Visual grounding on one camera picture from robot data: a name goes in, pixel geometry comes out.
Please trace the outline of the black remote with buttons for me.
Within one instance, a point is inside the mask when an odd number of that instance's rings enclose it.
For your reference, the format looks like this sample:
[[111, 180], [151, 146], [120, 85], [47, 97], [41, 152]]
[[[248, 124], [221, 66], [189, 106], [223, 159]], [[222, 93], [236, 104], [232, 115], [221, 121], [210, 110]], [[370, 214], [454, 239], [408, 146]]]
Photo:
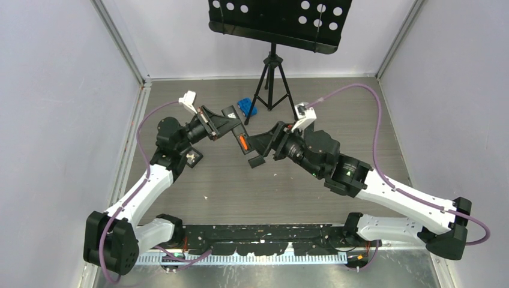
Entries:
[[[228, 106], [224, 109], [221, 110], [222, 114], [225, 116], [225, 117], [228, 117], [230, 119], [236, 119], [238, 120], [239, 122], [239, 125], [237, 125], [236, 127], [233, 128], [232, 130], [232, 133], [233, 135], [235, 136], [236, 138], [236, 141], [238, 142], [239, 144], [239, 147], [241, 148], [242, 150], [242, 153], [244, 155], [248, 154], [248, 153], [251, 153], [252, 151], [252, 148], [251, 146], [249, 145], [248, 141], [247, 141], [247, 138], [248, 138], [248, 134], [247, 134], [247, 130], [245, 129], [242, 121], [240, 120], [240, 117], [239, 117], [239, 114], [237, 113], [237, 111], [235, 110], [235, 108], [233, 106]], [[245, 138], [245, 141], [247, 142], [248, 144], [248, 151], [245, 151], [243, 150], [242, 146], [241, 146], [241, 142], [239, 141], [239, 136], [240, 135], [243, 135], [244, 138]]]

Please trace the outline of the orange battery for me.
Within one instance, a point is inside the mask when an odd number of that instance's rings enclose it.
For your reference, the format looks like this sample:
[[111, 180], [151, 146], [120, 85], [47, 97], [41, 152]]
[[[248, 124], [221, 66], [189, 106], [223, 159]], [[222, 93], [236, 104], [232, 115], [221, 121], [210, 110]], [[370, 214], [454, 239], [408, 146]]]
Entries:
[[241, 142], [241, 146], [242, 146], [243, 150], [248, 151], [248, 144], [245, 141], [245, 138], [243, 135], [239, 136], [239, 141]]

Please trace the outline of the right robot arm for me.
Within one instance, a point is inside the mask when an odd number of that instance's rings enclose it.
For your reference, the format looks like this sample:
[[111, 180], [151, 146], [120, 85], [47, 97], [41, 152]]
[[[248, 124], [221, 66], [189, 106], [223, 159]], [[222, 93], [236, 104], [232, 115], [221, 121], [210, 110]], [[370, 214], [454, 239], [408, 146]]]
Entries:
[[333, 193], [378, 203], [398, 212], [400, 218], [374, 217], [351, 212], [343, 228], [350, 246], [379, 239], [410, 242], [449, 260], [460, 260], [467, 245], [467, 217], [472, 203], [464, 197], [442, 199], [392, 181], [371, 165], [340, 152], [340, 144], [323, 130], [293, 132], [290, 124], [278, 122], [269, 131], [247, 137], [258, 152], [252, 167], [285, 158], [309, 172]]

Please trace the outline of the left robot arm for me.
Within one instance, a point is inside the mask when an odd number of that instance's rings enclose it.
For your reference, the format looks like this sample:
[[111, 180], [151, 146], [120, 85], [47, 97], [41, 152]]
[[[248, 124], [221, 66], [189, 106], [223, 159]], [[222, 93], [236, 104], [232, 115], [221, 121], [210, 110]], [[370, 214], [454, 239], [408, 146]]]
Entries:
[[242, 122], [233, 106], [216, 114], [206, 106], [197, 108], [182, 125], [166, 117], [157, 125], [156, 150], [145, 157], [146, 170], [136, 184], [104, 212], [93, 211], [86, 219], [83, 259], [104, 272], [126, 275], [140, 254], [166, 244], [178, 248], [185, 238], [182, 220], [160, 214], [150, 223], [141, 218], [157, 198], [179, 178], [185, 167], [194, 167], [202, 154], [193, 145], [202, 139], [218, 140]]

